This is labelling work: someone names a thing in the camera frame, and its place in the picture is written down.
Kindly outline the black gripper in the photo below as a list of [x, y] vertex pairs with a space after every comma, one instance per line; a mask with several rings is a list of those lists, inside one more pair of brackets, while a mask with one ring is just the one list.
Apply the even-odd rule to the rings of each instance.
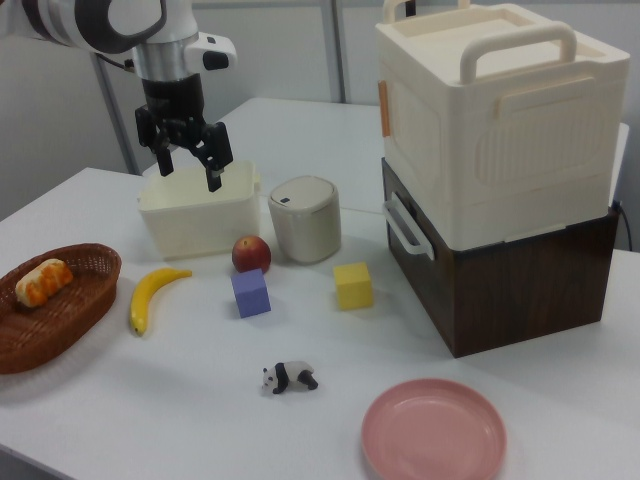
[[233, 161], [226, 125], [206, 124], [199, 74], [181, 80], [142, 80], [146, 105], [135, 110], [138, 142], [156, 158], [159, 173], [174, 171], [169, 145], [196, 145], [192, 154], [205, 168], [207, 187], [222, 187], [221, 175]]

